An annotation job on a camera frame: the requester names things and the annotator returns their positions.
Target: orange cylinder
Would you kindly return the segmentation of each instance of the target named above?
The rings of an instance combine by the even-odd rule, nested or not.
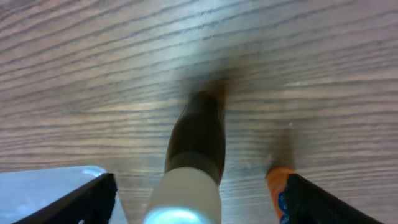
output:
[[[271,169],[266,176],[269,193],[280,224],[288,223],[289,221],[284,200],[284,190],[289,174],[295,173],[295,170],[288,167],[276,167]]]

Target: wooden surface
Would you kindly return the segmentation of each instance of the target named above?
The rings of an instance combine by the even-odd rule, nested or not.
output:
[[[131,223],[162,177],[187,90],[228,74],[223,223],[277,223],[297,170],[398,219],[398,1],[1,0],[0,171],[95,164]]]

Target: orange object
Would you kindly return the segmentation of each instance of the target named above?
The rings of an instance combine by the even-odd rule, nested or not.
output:
[[[281,198],[282,195],[280,195],[280,193],[285,190],[289,174],[295,173],[295,170],[287,167],[276,167],[271,169],[266,176],[272,203],[274,204],[274,208],[278,216],[278,221],[280,221],[281,223],[282,217],[285,214],[285,212],[281,208],[283,208],[285,205],[281,204],[281,202],[283,203],[283,198]]]

